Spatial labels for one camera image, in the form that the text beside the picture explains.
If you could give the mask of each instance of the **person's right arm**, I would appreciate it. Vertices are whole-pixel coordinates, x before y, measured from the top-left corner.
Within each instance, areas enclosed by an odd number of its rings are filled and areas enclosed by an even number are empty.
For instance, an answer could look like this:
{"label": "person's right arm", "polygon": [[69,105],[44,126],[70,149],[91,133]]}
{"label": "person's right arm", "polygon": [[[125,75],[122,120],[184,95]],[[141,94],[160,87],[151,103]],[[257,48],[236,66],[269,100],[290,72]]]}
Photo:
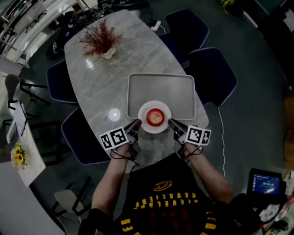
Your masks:
{"label": "person's right arm", "polygon": [[[197,146],[186,143],[185,144],[185,156],[188,156],[193,152]],[[207,160],[204,154],[197,154],[199,150],[195,151],[196,154],[192,154],[188,157],[191,167],[195,170],[200,177],[206,191],[209,196],[217,201],[230,203],[235,197],[232,186],[227,179],[220,174]]]}

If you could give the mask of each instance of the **sunflower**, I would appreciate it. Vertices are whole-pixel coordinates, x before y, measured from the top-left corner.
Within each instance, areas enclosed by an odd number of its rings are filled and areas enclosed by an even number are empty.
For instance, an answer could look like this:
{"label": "sunflower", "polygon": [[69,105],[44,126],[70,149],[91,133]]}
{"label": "sunflower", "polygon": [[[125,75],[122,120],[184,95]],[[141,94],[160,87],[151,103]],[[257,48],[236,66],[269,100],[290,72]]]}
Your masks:
{"label": "sunflower", "polygon": [[23,164],[24,158],[23,158],[23,156],[21,154],[19,154],[17,156],[14,155],[14,158],[15,158],[16,162],[18,163],[18,165]]}
{"label": "sunflower", "polygon": [[14,157],[18,157],[18,155],[21,154],[21,149],[20,147],[17,147],[15,150],[14,150]]}

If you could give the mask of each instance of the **blue screen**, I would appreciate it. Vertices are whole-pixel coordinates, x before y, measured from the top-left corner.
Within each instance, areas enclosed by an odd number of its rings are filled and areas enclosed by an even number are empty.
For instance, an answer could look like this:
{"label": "blue screen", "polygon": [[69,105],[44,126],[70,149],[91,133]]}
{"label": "blue screen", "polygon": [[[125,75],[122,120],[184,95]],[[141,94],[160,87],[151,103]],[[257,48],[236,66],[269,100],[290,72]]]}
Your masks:
{"label": "blue screen", "polygon": [[266,175],[254,174],[252,191],[263,194],[280,194],[280,179]]}

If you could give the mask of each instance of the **power strip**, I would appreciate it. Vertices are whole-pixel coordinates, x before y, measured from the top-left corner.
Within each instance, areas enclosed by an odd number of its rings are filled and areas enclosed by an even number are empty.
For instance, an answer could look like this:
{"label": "power strip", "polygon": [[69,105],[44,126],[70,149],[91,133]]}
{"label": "power strip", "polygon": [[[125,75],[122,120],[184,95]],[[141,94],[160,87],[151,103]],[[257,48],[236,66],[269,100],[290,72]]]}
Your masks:
{"label": "power strip", "polygon": [[156,24],[151,27],[151,29],[156,32],[161,24],[161,21],[157,20]]}

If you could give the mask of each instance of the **dark floor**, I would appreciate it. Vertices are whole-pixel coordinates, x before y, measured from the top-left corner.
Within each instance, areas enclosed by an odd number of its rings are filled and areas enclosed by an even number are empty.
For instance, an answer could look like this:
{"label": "dark floor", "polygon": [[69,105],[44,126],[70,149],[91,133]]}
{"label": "dark floor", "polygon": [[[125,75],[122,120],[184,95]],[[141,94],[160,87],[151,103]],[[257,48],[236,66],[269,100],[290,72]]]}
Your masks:
{"label": "dark floor", "polygon": [[[251,168],[281,172],[283,167],[283,139],[286,131],[282,97],[286,88],[284,74],[261,33],[246,19],[227,15],[217,0],[149,0],[153,18],[162,21],[167,32],[165,16],[173,11],[189,8],[209,26],[210,32],[204,47],[217,47],[229,61],[237,78],[238,86],[220,108],[225,128],[226,177],[236,194],[245,192]],[[30,59],[30,69],[21,76],[38,84],[46,85],[46,70],[64,59],[45,58],[45,50],[52,43],[48,40]],[[42,92],[49,100],[48,91]],[[51,101],[43,108],[42,121],[64,120],[75,108]],[[221,121],[218,109],[208,104],[205,110],[212,129],[210,145],[205,154],[222,172]],[[48,167],[33,183],[47,207],[54,204],[54,193],[75,182],[77,192],[87,175],[92,177],[85,203],[90,201],[93,190],[107,167],[83,166],[72,154],[64,154],[62,163]],[[126,180],[118,203],[123,205]]]}

